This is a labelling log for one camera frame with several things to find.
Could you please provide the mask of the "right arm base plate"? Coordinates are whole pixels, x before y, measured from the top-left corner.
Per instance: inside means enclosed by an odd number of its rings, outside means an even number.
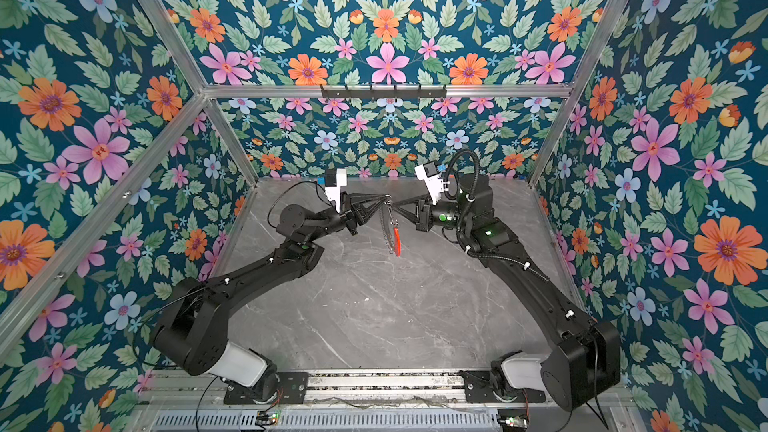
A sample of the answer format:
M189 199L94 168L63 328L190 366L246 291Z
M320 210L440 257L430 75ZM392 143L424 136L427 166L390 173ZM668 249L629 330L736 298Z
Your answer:
M546 394L533 389L512 387L495 370L460 370L465 399L469 403L544 403Z

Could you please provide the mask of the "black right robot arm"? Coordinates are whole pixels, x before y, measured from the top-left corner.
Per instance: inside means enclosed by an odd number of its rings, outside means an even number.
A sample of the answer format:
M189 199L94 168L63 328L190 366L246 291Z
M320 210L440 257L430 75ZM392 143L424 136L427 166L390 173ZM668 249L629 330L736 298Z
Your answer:
M445 170L433 162L415 168L427 194L395 203L417 230L452 230L462 251L488 268L515 294L544 335L541 353L509 352L490 366L498 397L514 391L547 393L572 412L620 381L621 338L610 322L600 322L569 299L536 266L519 236L497 217L489 178L478 156L462 149Z

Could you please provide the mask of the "metal keyring holder red handle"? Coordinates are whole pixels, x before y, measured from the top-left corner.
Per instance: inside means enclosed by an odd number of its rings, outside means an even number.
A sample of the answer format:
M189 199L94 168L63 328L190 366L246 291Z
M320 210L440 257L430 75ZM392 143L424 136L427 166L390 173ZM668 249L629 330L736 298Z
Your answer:
M389 251L395 256L401 256L401 239L399 232L399 225L394 218L394 206L390 196L386 196L383 199L380 212L380 222L384 238L387 242Z

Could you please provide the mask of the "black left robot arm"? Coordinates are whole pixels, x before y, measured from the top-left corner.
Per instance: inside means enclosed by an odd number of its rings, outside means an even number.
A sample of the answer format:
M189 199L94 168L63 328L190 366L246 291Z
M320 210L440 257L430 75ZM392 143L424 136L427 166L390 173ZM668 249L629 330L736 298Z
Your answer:
M206 281L187 278L173 288L151 333L152 346L192 376L213 375L267 400L278 388L277 367L229 339L230 318L256 298L311 272L324 252L317 239L342 230L356 234L389 201L386 194L344 192L338 207L318 212L298 204L285 207L276 226L285 240L270 254L231 273Z

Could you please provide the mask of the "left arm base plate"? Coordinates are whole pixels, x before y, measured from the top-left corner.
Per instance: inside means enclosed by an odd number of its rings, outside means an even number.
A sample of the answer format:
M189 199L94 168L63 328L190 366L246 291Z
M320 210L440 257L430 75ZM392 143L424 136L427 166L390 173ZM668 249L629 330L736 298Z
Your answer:
M296 405L302 404L308 391L307 372L268 372L254 386L229 383L225 405Z

